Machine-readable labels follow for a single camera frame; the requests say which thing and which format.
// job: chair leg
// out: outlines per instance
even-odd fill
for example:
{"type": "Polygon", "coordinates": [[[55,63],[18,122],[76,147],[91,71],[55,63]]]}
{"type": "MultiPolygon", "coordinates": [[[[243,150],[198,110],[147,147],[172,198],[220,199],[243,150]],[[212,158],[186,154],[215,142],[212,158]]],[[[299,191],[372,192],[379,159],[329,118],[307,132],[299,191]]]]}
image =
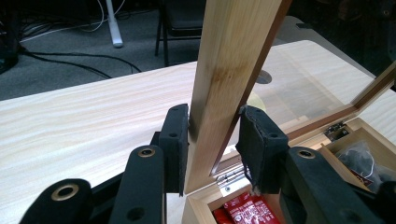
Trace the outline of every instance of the chair leg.
{"type": "Polygon", "coordinates": [[[166,25],[163,25],[163,61],[165,67],[169,66],[168,59],[168,31],[166,30],[166,25]]]}
{"type": "Polygon", "coordinates": [[[157,27],[157,41],[155,42],[155,56],[158,56],[158,48],[160,47],[160,38],[161,38],[161,29],[163,25],[163,21],[161,19],[161,14],[158,17],[158,27],[157,27]]]}

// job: light wood tabletop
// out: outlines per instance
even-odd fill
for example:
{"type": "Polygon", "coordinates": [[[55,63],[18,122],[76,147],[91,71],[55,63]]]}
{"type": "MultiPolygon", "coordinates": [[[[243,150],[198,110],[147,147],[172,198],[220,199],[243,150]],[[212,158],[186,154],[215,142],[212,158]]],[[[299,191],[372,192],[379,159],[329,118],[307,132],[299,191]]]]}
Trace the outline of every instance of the light wood tabletop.
{"type": "MultiPolygon", "coordinates": [[[[167,110],[190,104],[195,69],[186,63],[0,102],[0,223],[19,222],[59,180],[94,187],[121,173],[130,152],[161,130],[167,110]]],[[[373,80],[310,41],[272,47],[263,69],[273,81],[253,91],[285,129],[348,104],[373,80]]],[[[395,99],[386,91],[360,114],[394,145],[395,99]]],[[[169,223],[178,223],[183,200],[170,199],[169,223]]]]}

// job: red package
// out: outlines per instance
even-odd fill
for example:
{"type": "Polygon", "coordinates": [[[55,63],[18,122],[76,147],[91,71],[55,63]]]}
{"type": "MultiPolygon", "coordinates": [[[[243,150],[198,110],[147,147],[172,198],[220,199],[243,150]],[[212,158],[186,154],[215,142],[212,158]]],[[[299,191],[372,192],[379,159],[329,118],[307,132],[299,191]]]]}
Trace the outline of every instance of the red package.
{"type": "Polygon", "coordinates": [[[235,224],[279,224],[262,197],[251,197],[247,192],[228,201],[224,208],[235,224]]]}
{"type": "Polygon", "coordinates": [[[262,217],[265,224],[280,224],[274,213],[268,207],[267,202],[262,196],[251,196],[254,206],[256,207],[259,216],[262,217]]]}
{"type": "Polygon", "coordinates": [[[233,220],[228,215],[227,211],[221,207],[213,211],[213,215],[218,224],[233,224],[233,220]]]}

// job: white pole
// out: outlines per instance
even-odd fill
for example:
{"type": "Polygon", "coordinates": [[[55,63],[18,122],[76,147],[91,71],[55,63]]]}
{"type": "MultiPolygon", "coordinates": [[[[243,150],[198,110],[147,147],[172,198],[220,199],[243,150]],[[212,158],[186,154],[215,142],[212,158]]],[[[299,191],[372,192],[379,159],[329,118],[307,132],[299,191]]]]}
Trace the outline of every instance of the white pole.
{"type": "Polygon", "coordinates": [[[117,25],[116,18],[114,17],[113,3],[111,0],[106,0],[107,11],[108,11],[108,27],[110,28],[111,39],[113,41],[114,48],[122,47],[122,38],[120,34],[119,26],[117,25]]]}

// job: hinge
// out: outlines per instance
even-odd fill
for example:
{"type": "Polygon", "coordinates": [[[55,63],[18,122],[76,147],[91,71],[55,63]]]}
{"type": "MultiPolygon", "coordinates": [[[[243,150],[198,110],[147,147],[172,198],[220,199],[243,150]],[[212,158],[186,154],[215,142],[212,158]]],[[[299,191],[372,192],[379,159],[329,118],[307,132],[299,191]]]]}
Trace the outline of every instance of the hinge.
{"type": "Polygon", "coordinates": [[[250,182],[245,178],[245,170],[243,166],[238,166],[230,173],[220,175],[216,180],[223,197],[236,192],[250,182]]]}
{"type": "Polygon", "coordinates": [[[330,139],[330,141],[334,142],[346,135],[349,134],[349,131],[346,129],[346,125],[343,121],[336,123],[330,126],[324,134],[330,139]]]}

